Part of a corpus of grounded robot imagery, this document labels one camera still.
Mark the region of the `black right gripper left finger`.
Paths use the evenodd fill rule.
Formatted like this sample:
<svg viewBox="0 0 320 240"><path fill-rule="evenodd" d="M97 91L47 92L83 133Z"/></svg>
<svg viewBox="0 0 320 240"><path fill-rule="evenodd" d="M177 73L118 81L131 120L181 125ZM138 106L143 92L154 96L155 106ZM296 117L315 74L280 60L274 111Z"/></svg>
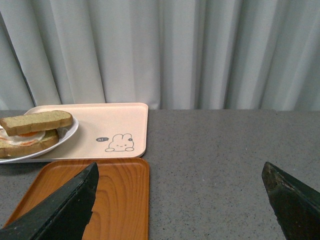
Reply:
<svg viewBox="0 0 320 240"><path fill-rule="evenodd" d="M99 181L94 162L0 230L2 240L80 240L92 217Z"/></svg>

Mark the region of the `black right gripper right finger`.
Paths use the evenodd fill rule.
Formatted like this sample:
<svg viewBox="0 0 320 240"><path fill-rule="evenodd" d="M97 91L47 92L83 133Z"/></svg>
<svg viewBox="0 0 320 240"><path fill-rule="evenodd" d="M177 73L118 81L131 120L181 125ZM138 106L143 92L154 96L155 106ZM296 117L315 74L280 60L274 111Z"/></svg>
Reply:
<svg viewBox="0 0 320 240"><path fill-rule="evenodd" d="M269 203L287 240L320 238L320 193L266 162L261 173Z"/></svg>

